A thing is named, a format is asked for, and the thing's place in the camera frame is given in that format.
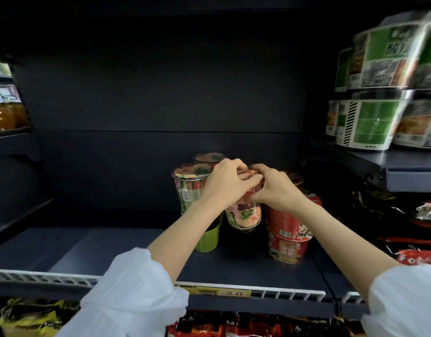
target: forearm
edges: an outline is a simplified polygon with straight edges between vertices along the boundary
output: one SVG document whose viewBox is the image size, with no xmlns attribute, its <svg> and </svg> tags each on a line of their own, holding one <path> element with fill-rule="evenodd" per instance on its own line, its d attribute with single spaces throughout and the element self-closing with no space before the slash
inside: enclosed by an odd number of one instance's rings
<svg viewBox="0 0 431 337">
<path fill-rule="evenodd" d="M 294 214 L 331 256 L 354 288 L 368 298 L 376 277 L 400 264 L 333 218 L 321 206 L 303 201 Z"/>
<path fill-rule="evenodd" d="M 162 264 L 173 283 L 177 280 L 198 240 L 220 212 L 211 203 L 198 200 L 147 247 L 152 260 Z"/>
</svg>

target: person's left hand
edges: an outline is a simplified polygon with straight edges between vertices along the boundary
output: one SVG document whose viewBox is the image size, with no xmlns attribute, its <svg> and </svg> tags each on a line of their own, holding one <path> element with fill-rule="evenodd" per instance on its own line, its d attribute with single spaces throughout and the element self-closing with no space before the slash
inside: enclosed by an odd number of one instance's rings
<svg viewBox="0 0 431 337">
<path fill-rule="evenodd" d="M 242 181 L 237 176 L 238 168 L 248 170 L 246 164 L 238 158 L 235 160 L 225 158 L 217 164 L 206 181 L 200 199 L 217 206 L 222 212 L 263 179 L 263 175 L 256 174 L 248 180 Z"/>
</svg>

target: person's right hand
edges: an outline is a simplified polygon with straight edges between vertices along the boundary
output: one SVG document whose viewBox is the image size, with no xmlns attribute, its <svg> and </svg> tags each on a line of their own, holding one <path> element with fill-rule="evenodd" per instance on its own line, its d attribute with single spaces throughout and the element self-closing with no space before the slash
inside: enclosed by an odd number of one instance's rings
<svg viewBox="0 0 431 337">
<path fill-rule="evenodd" d="M 279 172 L 265 164 L 254 164 L 252 169 L 258 170 L 264 175 L 265 184 L 257 193 L 244 197 L 243 202 L 260 202 L 282 212 L 294 212 L 307 203 L 308 199 L 292 183 L 285 172 Z"/>
</svg>

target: white shirt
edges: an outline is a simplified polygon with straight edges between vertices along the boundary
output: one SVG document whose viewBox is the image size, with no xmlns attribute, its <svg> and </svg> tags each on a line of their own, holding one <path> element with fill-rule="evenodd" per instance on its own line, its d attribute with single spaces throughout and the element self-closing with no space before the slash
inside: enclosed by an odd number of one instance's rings
<svg viewBox="0 0 431 337">
<path fill-rule="evenodd" d="M 81 310 L 56 337 L 164 337 L 166 326 L 186 313 L 189 292 L 173 286 L 150 251 L 118 255 Z M 369 292 L 369 337 L 431 337 L 431 266 L 394 267 Z"/>
</svg>

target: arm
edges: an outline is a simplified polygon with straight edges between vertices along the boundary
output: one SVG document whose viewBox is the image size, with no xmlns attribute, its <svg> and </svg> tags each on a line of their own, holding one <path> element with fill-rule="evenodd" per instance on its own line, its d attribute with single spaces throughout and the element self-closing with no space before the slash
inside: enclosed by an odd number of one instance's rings
<svg viewBox="0 0 431 337">
<path fill-rule="evenodd" d="M 253 168 L 264 175 L 265 185 L 261 191 L 246 200 L 262 202 L 295 215 L 311 230 L 363 298 L 368 299 L 368 292 L 375 278 L 392 267 L 401 266 L 329 215 L 321 206 L 307 199 L 285 172 L 263 164 L 257 164 Z"/>
<path fill-rule="evenodd" d="M 237 169 L 247 170 L 240 159 L 224 159 L 214 167 L 206 181 L 201 198 L 172 226 L 157 237 L 148 249 L 152 260 L 158 261 L 175 282 L 198 240 L 217 216 L 235 203 L 250 188 L 262 181 L 262 175 L 253 175 L 241 181 Z"/>
</svg>

